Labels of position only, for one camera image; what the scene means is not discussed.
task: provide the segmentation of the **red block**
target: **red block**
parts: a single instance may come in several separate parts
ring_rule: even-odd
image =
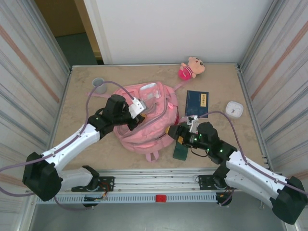
[[[166,195],[156,195],[155,201],[157,203],[166,203],[167,196]]]

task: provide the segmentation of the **pink backpack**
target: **pink backpack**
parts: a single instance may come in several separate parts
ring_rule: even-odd
[[[133,131],[130,131],[126,125],[114,128],[115,135],[126,149],[145,154],[149,162],[155,162],[158,159],[158,151],[174,141],[166,134],[166,128],[177,124],[180,120],[175,90],[189,81],[183,81],[175,88],[159,81],[125,86],[133,97],[144,101],[147,106],[143,112],[146,115],[145,120]],[[131,98],[122,89],[116,90],[114,94],[122,95],[128,105],[132,104]],[[93,96],[108,97],[108,95],[98,94]]]

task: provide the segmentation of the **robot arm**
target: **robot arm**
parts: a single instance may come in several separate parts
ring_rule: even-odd
[[[99,174],[93,168],[83,166],[66,171],[63,171],[63,168],[88,146],[112,132],[114,126],[127,125],[130,130],[135,129],[144,120],[140,113],[145,109],[145,104],[136,98],[133,104],[128,106],[124,97],[112,95],[107,100],[105,108],[90,116],[87,124],[65,141],[41,155],[29,155],[27,161],[53,154],[43,161],[27,165],[23,183],[43,201],[52,199],[59,191],[76,186],[95,189],[99,183]]]
[[[304,190],[301,181],[273,173],[247,157],[247,162],[244,161],[241,152],[219,139],[217,130],[209,122],[197,124],[196,133],[191,132],[196,126],[194,120],[197,119],[191,117],[186,121],[190,128],[180,124],[167,128],[166,133],[186,147],[205,150],[208,157],[220,165],[213,174],[219,188],[230,186],[240,189],[264,202],[284,222],[294,224],[308,203],[307,196],[279,181]]]

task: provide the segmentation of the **table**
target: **table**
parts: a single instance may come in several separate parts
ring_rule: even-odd
[[[84,123],[86,93],[92,90],[91,83],[93,79],[102,77],[123,86],[159,80],[173,87],[181,81],[177,75],[179,67],[179,65],[94,65],[73,67],[54,145],[65,140]],[[187,90],[208,91],[209,111],[224,111],[229,101],[241,103],[244,106],[244,112],[241,118],[232,120],[234,127],[245,155],[262,165],[263,159],[235,66],[233,64],[208,64],[205,67],[205,72],[177,90],[180,116],[183,116],[185,112]],[[109,84],[107,93],[112,94],[116,89],[118,89],[117,86]],[[89,103],[89,115],[104,107],[105,103],[105,98],[92,97]],[[226,118],[220,114],[212,114],[209,115],[208,119],[203,120],[212,123],[222,140],[238,147]],[[112,132],[85,149],[65,169],[79,168],[82,165],[89,165],[96,170],[217,167],[209,158],[195,156],[190,150],[186,161],[173,159],[174,147],[175,142],[159,151],[160,157],[156,163],[150,163],[145,159],[144,155],[126,150]]]

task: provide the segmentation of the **white wall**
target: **white wall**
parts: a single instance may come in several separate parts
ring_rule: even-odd
[[[106,64],[239,62],[272,0],[84,0]]]

